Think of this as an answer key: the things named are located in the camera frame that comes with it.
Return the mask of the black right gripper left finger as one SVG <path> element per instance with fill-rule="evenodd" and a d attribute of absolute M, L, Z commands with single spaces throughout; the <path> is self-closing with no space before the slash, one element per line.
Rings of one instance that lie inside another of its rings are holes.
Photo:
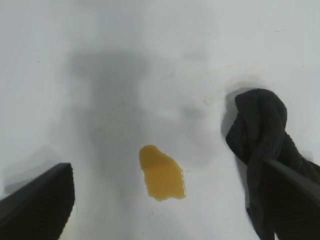
<path fill-rule="evenodd" d="M 59 163 L 0 201 L 0 238 L 58 240 L 74 203 L 72 165 Z"/>

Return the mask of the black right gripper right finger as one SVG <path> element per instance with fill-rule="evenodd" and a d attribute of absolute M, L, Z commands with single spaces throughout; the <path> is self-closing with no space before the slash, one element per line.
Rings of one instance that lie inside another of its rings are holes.
<path fill-rule="evenodd" d="M 279 240 L 320 238 L 320 185 L 297 171 L 265 161 L 262 204 Z"/>

